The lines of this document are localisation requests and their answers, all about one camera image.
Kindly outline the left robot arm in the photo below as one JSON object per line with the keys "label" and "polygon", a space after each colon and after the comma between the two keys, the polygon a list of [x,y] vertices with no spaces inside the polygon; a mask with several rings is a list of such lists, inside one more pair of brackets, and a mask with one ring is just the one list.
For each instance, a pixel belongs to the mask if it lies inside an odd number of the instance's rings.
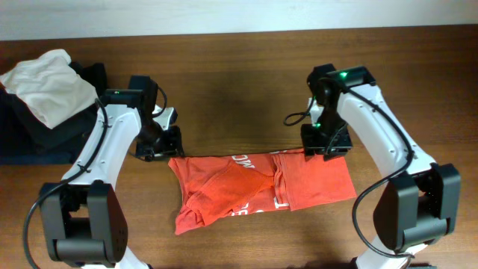
{"label": "left robot arm", "polygon": [[72,268],[148,268],[128,247],[128,224],[115,193],[130,145],[135,158],[184,156],[177,112],[157,105],[163,90],[150,77],[133,75],[125,90],[99,97],[93,131],[58,183],[45,183],[40,210],[46,249]]}

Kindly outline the red t-shirt with white print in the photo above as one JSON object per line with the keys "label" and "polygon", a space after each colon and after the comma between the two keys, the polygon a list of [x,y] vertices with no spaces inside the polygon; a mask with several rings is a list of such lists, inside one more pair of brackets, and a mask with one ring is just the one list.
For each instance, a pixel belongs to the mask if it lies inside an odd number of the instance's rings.
{"label": "red t-shirt with white print", "polygon": [[224,217],[297,211],[356,196],[343,158],[307,158],[302,149],[172,158],[168,165],[182,194],[176,235]]}

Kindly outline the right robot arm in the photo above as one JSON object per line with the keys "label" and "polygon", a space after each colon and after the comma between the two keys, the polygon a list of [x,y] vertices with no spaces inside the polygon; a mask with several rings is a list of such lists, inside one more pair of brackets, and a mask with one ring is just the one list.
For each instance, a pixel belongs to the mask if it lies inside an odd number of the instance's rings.
{"label": "right robot arm", "polygon": [[352,208],[358,226],[360,202],[378,187],[384,190],[374,211],[376,237],[359,237],[367,249],[351,268],[414,268],[415,255],[454,232],[461,176],[452,164],[438,164],[411,138],[386,104],[366,67],[314,67],[306,83],[312,97],[301,127],[305,156],[324,161],[352,148],[352,129],[374,160],[381,179],[361,192]]}

